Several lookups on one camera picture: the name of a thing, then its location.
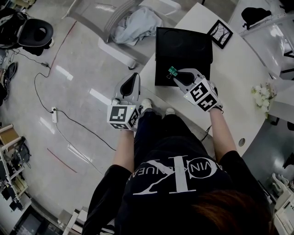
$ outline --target black t-shirt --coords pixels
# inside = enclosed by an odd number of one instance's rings
[[[100,234],[115,218],[115,233],[140,234],[152,223],[194,223],[185,216],[197,196],[214,190],[237,190],[267,204],[259,184],[236,151],[224,155],[220,163],[209,157],[202,145],[182,136],[160,140],[133,172],[112,165],[92,197],[83,235]],[[198,226],[214,231],[199,218]]]

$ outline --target black box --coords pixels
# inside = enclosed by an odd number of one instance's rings
[[[168,79],[168,70],[195,68],[207,80],[213,61],[212,40],[207,34],[176,28],[157,28],[156,32],[156,86],[177,86]]]

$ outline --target gray cloth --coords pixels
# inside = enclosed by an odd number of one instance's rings
[[[155,36],[156,27],[162,25],[162,19],[152,10],[142,7],[130,16],[125,16],[111,36],[117,44],[131,43],[138,39],[142,40],[145,36]]]

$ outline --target hand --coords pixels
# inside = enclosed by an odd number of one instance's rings
[[[210,86],[215,90],[215,94],[218,97],[218,91],[217,91],[217,88],[216,88],[215,84],[213,82],[211,82],[211,81],[208,81],[208,82],[209,82]],[[223,112],[223,110],[222,110],[222,108],[223,108],[222,102],[219,101],[212,109],[214,109],[214,108],[220,109]]]

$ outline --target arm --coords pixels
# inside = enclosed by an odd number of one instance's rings
[[[268,202],[260,185],[251,174],[244,160],[237,153],[237,149],[226,124],[221,110],[210,110],[210,119],[213,132],[213,143],[217,162],[230,175],[236,189],[251,196],[258,203],[268,209]]]
[[[130,172],[134,172],[134,132],[122,130],[120,132],[118,148],[115,152],[113,165],[119,165]]]
[[[221,110],[213,108],[209,113],[213,133],[215,157],[217,162],[220,162],[226,153],[236,151],[237,149]]]
[[[82,235],[100,234],[101,228],[116,217],[125,184],[134,171],[134,133],[122,130],[113,165],[97,186],[83,226]]]

